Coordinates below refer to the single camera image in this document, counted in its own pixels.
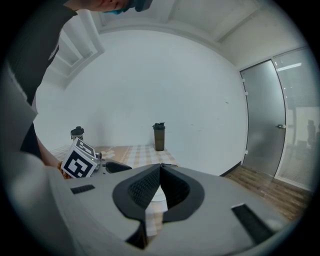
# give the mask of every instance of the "door handle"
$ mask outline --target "door handle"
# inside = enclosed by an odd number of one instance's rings
[[[278,124],[276,127],[279,128],[279,129],[286,129],[286,125],[285,124]]]

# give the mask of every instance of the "white wall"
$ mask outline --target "white wall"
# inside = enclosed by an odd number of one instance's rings
[[[247,111],[231,63],[168,33],[118,31],[101,39],[106,52],[63,95],[38,91],[35,127],[45,146],[69,141],[76,126],[93,146],[150,145],[152,125],[165,122],[165,146],[181,166],[220,175],[242,160]]]
[[[272,5],[258,11],[221,42],[223,54],[239,70],[306,45],[287,15]]]

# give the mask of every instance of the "wooden floor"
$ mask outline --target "wooden floor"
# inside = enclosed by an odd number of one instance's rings
[[[280,213],[292,221],[302,215],[312,196],[309,191],[244,166],[237,167],[225,177],[270,202]]]

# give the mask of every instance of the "door frame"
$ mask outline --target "door frame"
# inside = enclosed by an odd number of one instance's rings
[[[241,72],[246,70],[246,69],[249,69],[251,67],[254,67],[256,65],[259,65],[261,63],[264,63],[264,62],[267,62],[269,60],[271,60],[273,66],[275,66],[275,57],[278,57],[280,55],[283,55],[283,54],[287,54],[287,53],[290,53],[290,52],[294,52],[294,51],[299,51],[299,50],[302,50],[302,49],[308,49],[308,46],[301,46],[301,47],[295,47],[295,48],[291,48],[289,50],[286,50],[286,51],[281,51],[281,52],[278,52],[277,54],[273,54],[273,55],[269,55],[263,59],[260,59],[259,61],[256,61],[250,65],[247,65],[245,66],[244,68],[240,68],[238,69],[238,72],[239,72],[239,75],[241,77]],[[280,86],[281,86],[281,90],[282,90],[282,95],[283,95],[283,101],[284,101],[284,111],[285,111],[285,124],[287,125],[287,112],[288,112],[288,102],[286,100],[286,97],[285,97],[285,94],[284,94],[284,88],[283,88],[283,85],[282,85],[282,80],[281,78],[278,76],[278,79],[279,79],[279,82],[280,82]],[[245,89],[245,85],[244,85],[244,82],[242,82],[242,87],[243,87],[243,90],[244,92],[246,91]],[[247,109],[247,133],[246,133],[246,146],[245,146],[245,151],[244,151],[244,154],[243,154],[243,158],[242,158],[242,161],[241,161],[241,164],[243,164],[244,162],[244,159],[245,159],[245,156],[246,156],[246,151],[247,151],[247,145],[248,145],[248,132],[249,132],[249,115],[248,115],[248,101],[247,101],[247,97],[246,95],[245,96],[245,100],[246,100],[246,109]],[[280,180],[280,181],[283,181],[283,182],[286,182],[288,184],[291,184],[291,185],[294,185],[298,188],[301,188],[301,189],[304,189],[304,190],[310,190],[309,188],[297,183],[297,182],[294,182],[294,181],[291,181],[291,180],[288,180],[286,178],[283,178],[283,177],[280,177],[280,169],[281,169],[281,166],[283,164],[283,161],[284,161],[284,155],[286,153],[286,148],[287,148],[287,143],[288,143],[288,134],[287,134],[287,130],[285,130],[285,134],[284,134],[284,142],[283,142],[283,149],[282,149],[282,153],[281,153],[281,158],[280,158],[280,161],[279,161],[279,165],[278,165],[278,168],[276,169],[276,172],[275,172],[275,175],[274,175],[274,178],[277,179],[277,180]]]
[[[287,105],[287,101],[286,101],[285,94],[284,94],[284,88],[283,88],[283,86],[282,86],[280,77],[279,77],[278,72],[277,72],[277,69],[276,69],[276,67],[275,67],[275,61],[274,61],[273,57],[269,57],[269,58],[267,58],[267,59],[264,60],[264,61],[261,61],[261,62],[259,62],[259,63],[256,63],[255,65],[251,65],[251,66],[249,66],[249,67],[246,67],[245,69],[239,70],[239,73],[240,73],[240,76],[241,76],[241,79],[242,79],[242,80],[241,80],[241,81],[242,81],[242,86],[243,86],[243,88],[244,88],[244,91],[246,92],[245,82],[243,81],[241,72],[243,72],[243,71],[245,71],[245,70],[247,70],[247,69],[251,69],[251,68],[253,68],[253,67],[257,66],[257,65],[263,64],[263,63],[265,63],[265,62],[269,62],[269,61],[271,61],[272,65],[273,65],[273,67],[274,67],[274,70],[275,70],[275,72],[276,72],[276,76],[278,77],[278,80],[279,80],[279,83],[280,83],[280,88],[281,88],[282,98],[283,98],[283,103],[284,103],[284,121],[285,121],[285,125],[287,125],[287,110],[288,110],[287,106],[288,106],[288,105]],[[245,154],[244,154],[244,156],[243,156],[243,159],[242,159],[242,161],[241,161],[241,164],[244,163],[244,160],[245,160],[246,155],[247,155],[246,153],[247,153],[248,138],[249,138],[249,107],[248,107],[248,99],[247,99],[247,95],[246,95],[246,94],[245,94],[245,100],[246,100],[246,110],[247,110],[247,133],[246,133]],[[285,153],[285,150],[286,150],[286,145],[287,145],[286,143],[287,143],[287,129],[284,131],[283,148],[282,148],[282,152],[281,152],[281,156],[280,156],[280,160],[279,160],[277,169],[276,169],[275,174],[274,174],[274,176],[273,176],[273,177],[276,178],[276,179],[277,179],[277,177],[278,177],[277,174],[279,173],[279,170],[280,170],[281,165],[282,165],[283,160],[284,160],[284,157],[283,157],[283,156],[284,156],[284,153]]]

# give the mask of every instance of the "person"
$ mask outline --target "person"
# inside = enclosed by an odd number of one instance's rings
[[[128,10],[131,4],[130,0],[54,0],[40,6],[16,36],[7,55],[27,102],[34,104],[37,88],[59,51],[61,30],[67,21],[77,15],[76,11],[122,12]],[[59,161],[41,143],[33,124],[24,138],[21,151],[37,156],[46,166],[59,169]]]

